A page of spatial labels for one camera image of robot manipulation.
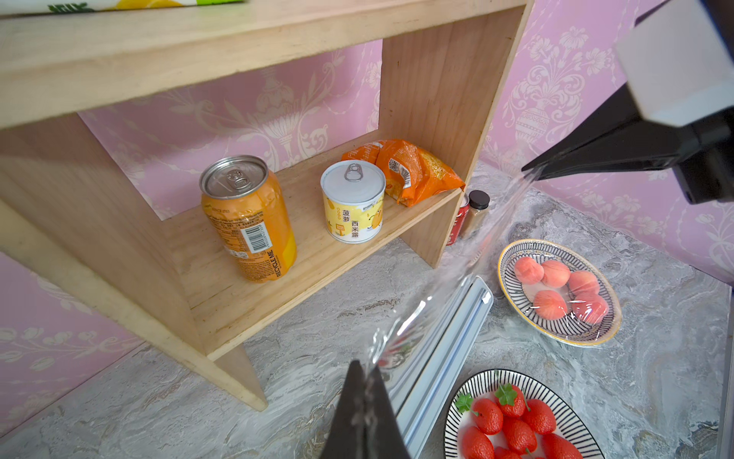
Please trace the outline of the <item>cream plastic wrap dispenser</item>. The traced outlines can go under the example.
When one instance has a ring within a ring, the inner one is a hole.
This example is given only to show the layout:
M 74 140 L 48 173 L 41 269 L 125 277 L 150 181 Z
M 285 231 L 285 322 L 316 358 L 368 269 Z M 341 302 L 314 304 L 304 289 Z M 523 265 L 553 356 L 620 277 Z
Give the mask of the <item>cream plastic wrap dispenser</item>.
M 411 458 L 420 456 L 476 341 L 494 296 L 481 277 L 466 277 L 442 306 L 420 302 L 380 356 L 399 434 Z

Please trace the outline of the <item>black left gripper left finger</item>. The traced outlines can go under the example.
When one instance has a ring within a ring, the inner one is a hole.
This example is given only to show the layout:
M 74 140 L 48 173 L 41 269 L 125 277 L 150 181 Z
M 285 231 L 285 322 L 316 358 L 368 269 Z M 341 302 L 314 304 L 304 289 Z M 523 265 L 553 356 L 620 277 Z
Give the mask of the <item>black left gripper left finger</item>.
M 320 459 L 365 458 L 365 374 L 351 361 Z

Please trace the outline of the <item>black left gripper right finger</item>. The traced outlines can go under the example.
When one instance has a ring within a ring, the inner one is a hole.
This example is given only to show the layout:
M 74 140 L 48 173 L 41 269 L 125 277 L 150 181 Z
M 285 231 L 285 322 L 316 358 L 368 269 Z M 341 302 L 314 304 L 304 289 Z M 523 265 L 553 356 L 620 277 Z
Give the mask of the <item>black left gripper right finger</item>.
M 367 376 L 364 388 L 364 452 L 369 459 L 409 459 L 380 369 Z

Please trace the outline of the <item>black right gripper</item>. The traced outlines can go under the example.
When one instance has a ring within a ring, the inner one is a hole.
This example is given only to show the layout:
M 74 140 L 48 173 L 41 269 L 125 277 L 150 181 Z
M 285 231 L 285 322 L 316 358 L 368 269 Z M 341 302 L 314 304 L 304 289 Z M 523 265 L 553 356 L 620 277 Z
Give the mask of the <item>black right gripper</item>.
M 539 181 L 673 168 L 690 205 L 733 202 L 733 109 L 672 127 L 642 118 L 627 85 L 529 164 Z

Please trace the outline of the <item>glass plate of strawberries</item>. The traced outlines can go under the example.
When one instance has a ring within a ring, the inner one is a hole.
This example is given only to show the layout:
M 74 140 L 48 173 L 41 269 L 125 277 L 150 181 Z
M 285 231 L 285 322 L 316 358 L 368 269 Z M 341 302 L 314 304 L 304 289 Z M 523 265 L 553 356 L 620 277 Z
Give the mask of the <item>glass plate of strawberries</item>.
M 504 384 L 515 384 L 527 398 L 538 399 L 546 403 L 556 418 L 555 433 L 569 440 L 583 458 L 605 457 L 592 432 L 558 394 L 531 376 L 504 368 L 487 369 L 475 373 L 454 391 L 449 399 L 450 404 L 443 423 L 443 457 L 462 458 L 460 437 L 463 430 L 470 425 L 470 415 L 467 411 L 460 409 L 460 399 L 466 401 L 468 397 L 491 398 L 494 392 Z

